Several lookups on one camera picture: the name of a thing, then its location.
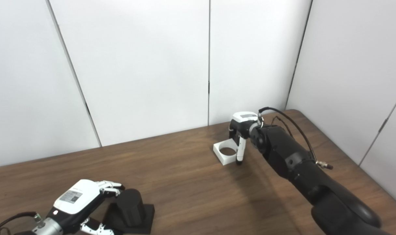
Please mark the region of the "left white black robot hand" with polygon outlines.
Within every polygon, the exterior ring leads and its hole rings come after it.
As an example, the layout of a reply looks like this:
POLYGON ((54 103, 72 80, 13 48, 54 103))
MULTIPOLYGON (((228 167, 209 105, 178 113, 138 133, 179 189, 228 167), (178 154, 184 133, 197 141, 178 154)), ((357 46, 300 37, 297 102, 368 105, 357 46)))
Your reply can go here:
POLYGON ((53 204, 37 234, 68 235, 82 231, 89 235, 116 235, 110 226, 90 218, 107 198, 117 198, 125 187, 108 180, 79 180, 53 204))

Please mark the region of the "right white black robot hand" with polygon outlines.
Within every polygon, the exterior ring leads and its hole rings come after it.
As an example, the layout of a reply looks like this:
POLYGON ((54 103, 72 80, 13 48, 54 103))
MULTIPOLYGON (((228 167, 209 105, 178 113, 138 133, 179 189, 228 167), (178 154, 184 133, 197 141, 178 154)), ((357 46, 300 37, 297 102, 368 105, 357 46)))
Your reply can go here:
POLYGON ((237 165, 241 165, 244 160, 246 140, 250 137, 252 130, 260 125, 261 122, 256 113, 242 111, 232 115, 231 122, 228 127, 228 137, 236 144, 237 165))

